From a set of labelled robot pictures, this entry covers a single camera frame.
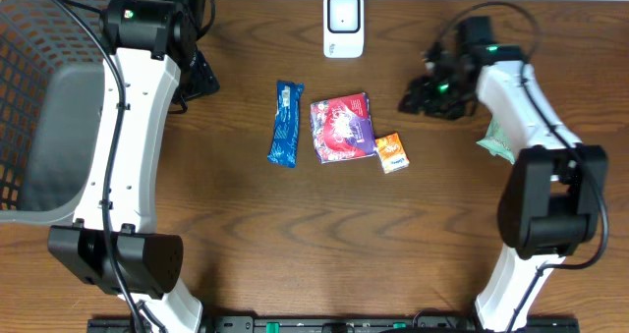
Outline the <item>mint green snack packet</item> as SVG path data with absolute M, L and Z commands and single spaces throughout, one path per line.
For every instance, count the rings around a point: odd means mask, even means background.
M 499 156 L 511 164 L 515 162 L 511 143 L 495 117 L 491 119 L 485 136 L 477 141 L 477 145 L 486 149 L 492 156 Z

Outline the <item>small orange snack packet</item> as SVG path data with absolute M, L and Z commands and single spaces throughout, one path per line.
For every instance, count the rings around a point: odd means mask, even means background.
M 380 164 L 385 174 L 401 170 L 410 165 L 410 160 L 397 133 L 378 138 L 375 140 L 375 144 Z

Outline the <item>red purple snack packet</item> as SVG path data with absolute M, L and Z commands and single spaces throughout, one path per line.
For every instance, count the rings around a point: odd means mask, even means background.
M 321 164 L 376 155 L 370 101 L 364 92 L 312 103 L 310 121 Z

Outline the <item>blue snack bar wrapper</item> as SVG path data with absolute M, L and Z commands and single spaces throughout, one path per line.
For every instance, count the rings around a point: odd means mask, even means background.
M 281 166 L 295 168 L 300 128 L 300 100 L 303 83 L 277 82 L 277 106 L 273 139 L 267 160 Z

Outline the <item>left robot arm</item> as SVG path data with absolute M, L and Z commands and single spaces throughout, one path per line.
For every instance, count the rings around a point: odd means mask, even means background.
M 100 15 L 105 69 L 94 155 L 72 223 L 49 231 L 70 272 L 124 300 L 134 332 L 197 332 L 203 306 L 180 273 L 183 242 L 156 230 L 155 182 L 172 105 L 214 94 L 198 49 L 214 0 L 110 0 Z

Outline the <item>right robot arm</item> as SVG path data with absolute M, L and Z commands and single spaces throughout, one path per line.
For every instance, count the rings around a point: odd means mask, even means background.
M 602 257 L 607 156 L 561 122 L 531 55 L 498 43 L 489 17 L 458 17 L 447 27 L 457 31 L 455 51 L 435 41 L 428 73 L 409 83 L 398 109 L 456 120 L 482 104 L 505 133 L 515 161 L 497 208 L 503 246 L 474 311 L 477 330 L 516 332 L 552 271 L 586 269 Z

